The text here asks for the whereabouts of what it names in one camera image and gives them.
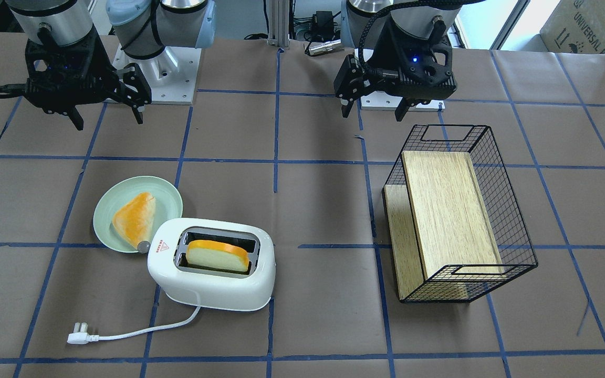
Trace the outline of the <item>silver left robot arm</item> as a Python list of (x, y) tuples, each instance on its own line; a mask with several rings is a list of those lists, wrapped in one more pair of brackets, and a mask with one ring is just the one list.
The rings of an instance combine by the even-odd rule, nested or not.
[(419, 104), (457, 89), (445, 38), (468, 1), (345, 1), (341, 43), (352, 48), (333, 82), (341, 112), (376, 91), (400, 98), (397, 121)]

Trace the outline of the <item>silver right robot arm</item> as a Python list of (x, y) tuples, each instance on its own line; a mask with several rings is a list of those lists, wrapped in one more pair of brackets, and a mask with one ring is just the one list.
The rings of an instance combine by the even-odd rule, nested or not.
[(25, 83), (0, 86), (0, 99), (24, 97), (46, 114), (84, 128), (77, 106), (112, 100), (142, 124), (154, 101), (189, 103), (190, 74), (216, 31), (214, 1), (108, 1), (124, 59), (113, 65), (82, 1), (8, 1), (27, 35)]

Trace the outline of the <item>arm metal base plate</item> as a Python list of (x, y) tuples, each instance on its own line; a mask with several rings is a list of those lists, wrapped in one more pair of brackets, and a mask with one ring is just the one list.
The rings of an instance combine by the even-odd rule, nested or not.
[[(401, 102), (402, 98), (391, 96), (384, 91), (375, 91), (361, 98), (361, 106), (367, 110), (391, 111), (394, 112)], [(410, 107), (410, 112), (438, 112), (444, 111), (446, 105), (444, 100), (431, 100), (428, 104), (418, 104)]]
[(115, 68), (122, 69), (136, 62), (151, 87), (154, 104), (191, 106), (202, 52), (199, 48), (167, 46), (157, 57), (136, 60), (118, 47), (112, 63)]

